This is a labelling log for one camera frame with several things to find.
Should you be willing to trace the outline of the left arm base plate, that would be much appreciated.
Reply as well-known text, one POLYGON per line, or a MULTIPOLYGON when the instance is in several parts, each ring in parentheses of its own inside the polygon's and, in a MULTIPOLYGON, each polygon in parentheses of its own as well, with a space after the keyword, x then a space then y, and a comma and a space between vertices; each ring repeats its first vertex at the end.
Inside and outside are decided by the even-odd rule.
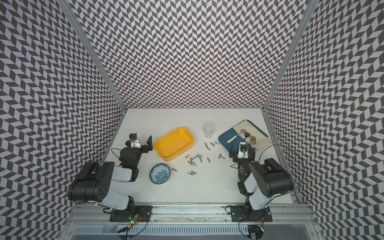
POLYGON ((109 221, 128 223, 133 221, 135 216, 139 216, 138 220, 141 223, 147 223, 150 221, 152 210, 153 206, 136 206, 129 210, 112 211, 109 221))

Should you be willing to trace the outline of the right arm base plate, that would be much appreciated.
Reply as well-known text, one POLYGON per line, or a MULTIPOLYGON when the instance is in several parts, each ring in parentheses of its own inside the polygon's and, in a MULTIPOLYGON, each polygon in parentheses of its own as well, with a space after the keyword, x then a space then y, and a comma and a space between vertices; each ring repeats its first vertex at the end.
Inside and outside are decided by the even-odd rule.
POLYGON ((232 222, 260 222, 263 220, 265 223, 273 221, 270 207, 253 210, 252 208, 246 208, 245 206, 232 205, 229 206, 228 213, 231 215, 232 222))

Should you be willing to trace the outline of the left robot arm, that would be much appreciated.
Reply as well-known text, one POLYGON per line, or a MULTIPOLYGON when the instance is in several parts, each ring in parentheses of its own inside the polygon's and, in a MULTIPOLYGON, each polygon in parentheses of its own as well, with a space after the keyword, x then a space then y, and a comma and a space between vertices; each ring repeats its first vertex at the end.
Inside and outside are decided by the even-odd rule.
POLYGON ((133 183, 139 175, 142 154, 153 150, 152 137, 141 144, 136 133, 129 135, 126 147, 120 151, 120 165, 114 162, 86 163, 68 190, 68 199, 77 203, 93 203, 110 210, 112 216, 133 218, 139 212, 134 198, 111 188, 112 182, 133 183))

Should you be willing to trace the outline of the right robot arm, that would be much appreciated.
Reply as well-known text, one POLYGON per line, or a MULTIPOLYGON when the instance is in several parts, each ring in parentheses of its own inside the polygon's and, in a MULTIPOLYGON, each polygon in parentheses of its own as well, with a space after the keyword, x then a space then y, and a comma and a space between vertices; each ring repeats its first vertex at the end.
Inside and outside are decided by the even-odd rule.
POLYGON ((246 197, 245 217, 258 220, 269 213, 269 204, 276 198, 292 192, 295 182, 275 159, 256 161, 256 151, 249 144, 240 142, 238 151, 230 148, 229 157, 238 170, 238 189, 246 197))

